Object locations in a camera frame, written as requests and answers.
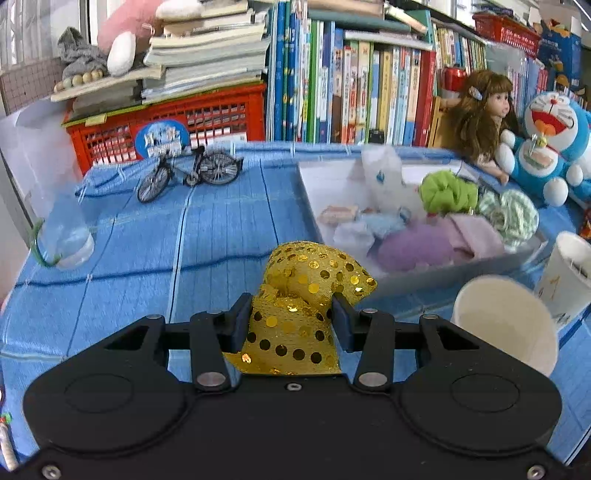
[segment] gold sequin fabric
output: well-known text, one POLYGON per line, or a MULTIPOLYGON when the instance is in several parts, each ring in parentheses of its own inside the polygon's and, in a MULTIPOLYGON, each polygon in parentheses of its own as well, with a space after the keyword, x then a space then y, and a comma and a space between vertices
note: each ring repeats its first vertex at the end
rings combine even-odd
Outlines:
POLYGON ((225 355, 248 374, 338 374, 330 328, 332 294, 340 292, 354 305, 376 285, 361 265, 336 248, 314 242, 279 245, 253 298, 242 351, 225 355))

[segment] light blue cloth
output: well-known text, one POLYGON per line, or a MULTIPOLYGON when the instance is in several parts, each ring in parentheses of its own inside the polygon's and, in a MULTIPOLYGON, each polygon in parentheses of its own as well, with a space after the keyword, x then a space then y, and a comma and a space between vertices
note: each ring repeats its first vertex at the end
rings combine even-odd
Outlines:
MULTIPOLYGON (((96 241, 90 260, 65 272, 41 268, 32 258, 27 261, 0 317, 3 411, 14 417, 11 430, 21 455, 37 450, 22 414, 23 393, 35 377, 145 314, 161 313, 169 321, 183 322, 195 312, 227 309, 244 291, 256 292, 276 245, 317 240, 297 163, 360 156, 359 147, 345 145, 276 142, 230 147, 245 157, 236 182, 194 189, 171 182, 147 205, 138 203, 135 188, 152 165, 144 161, 93 168, 85 177, 82 200, 96 241)), ((404 161, 454 159, 445 150, 401 147, 397 152, 404 161)), ((582 212, 570 202, 540 210, 540 225, 551 239, 562 230, 574 231, 581 221, 582 212)), ((530 265, 513 277, 532 287, 542 269, 541 264, 530 265)), ((360 307, 384 309, 397 320, 411 322, 424 312, 450 318, 459 288, 370 297, 360 307)), ((591 335, 579 320, 562 335, 552 379, 562 393, 564 410, 550 449, 568 460, 591 426, 591 335)), ((343 370, 352 374, 358 359, 358 354, 342 353, 343 370)), ((415 368, 413 352, 397 352, 396 380, 404 380, 415 368)), ((189 380, 188 352, 172 352, 169 369, 189 380)))

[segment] red plastic crate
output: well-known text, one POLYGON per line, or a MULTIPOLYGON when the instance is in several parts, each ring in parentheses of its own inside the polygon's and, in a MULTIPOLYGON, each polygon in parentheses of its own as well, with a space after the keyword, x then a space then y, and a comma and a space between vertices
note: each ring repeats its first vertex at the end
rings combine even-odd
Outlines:
POLYGON ((523 50, 533 59, 537 57, 540 36, 535 31, 502 15, 481 13, 473 15, 472 18, 481 37, 523 50))
POLYGON ((108 117, 101 125, 72 125, 66 131, 83 174, 93 165, 139 160, 134 133, 139 125, 155 120, 184 119, 193 147, 240 133, 246 133, 248 140, 264 140, 265 88, 264 84, 242 86, 156 103, 108 117))

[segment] gold sequin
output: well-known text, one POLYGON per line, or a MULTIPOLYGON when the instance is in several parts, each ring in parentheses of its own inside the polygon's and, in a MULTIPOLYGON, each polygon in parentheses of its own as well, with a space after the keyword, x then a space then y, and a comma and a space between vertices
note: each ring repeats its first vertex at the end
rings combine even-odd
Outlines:
POLYGON ((277 317, 275 315, 271 315, 270 317, 267 317, 265 322, 268 327, 277 326, 277 317))

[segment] green striped cloth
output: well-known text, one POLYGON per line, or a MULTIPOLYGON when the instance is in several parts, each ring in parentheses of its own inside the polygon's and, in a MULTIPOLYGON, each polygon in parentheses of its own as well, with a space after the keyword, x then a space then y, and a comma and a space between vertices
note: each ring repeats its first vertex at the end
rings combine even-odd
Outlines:
POLYGON ((485 192, 476 211, 487 218, 511 248, 527 242, 538 229, 540 217, 530 198, 519 190, 506 190, 500 196, 485 192))

